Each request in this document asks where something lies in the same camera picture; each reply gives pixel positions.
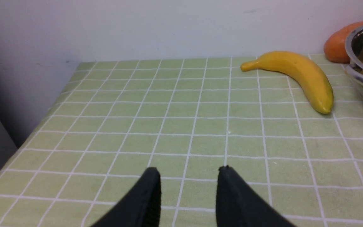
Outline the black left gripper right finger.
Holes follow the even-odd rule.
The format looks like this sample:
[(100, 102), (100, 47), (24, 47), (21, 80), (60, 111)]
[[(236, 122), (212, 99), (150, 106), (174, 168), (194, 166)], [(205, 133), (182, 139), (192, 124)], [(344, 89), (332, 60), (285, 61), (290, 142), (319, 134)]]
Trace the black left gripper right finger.
[(294, 227), (230, 166), (221, 166), (216, 187), (218, 227)]

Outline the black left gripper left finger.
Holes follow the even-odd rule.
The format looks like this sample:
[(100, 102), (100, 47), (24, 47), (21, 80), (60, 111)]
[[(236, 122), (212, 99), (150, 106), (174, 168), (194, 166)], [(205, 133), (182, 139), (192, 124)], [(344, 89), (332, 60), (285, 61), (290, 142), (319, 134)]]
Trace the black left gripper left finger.
[(158, 227), (161, 213), (160, 173), (148, 167), (134, 186), (93, 227)]

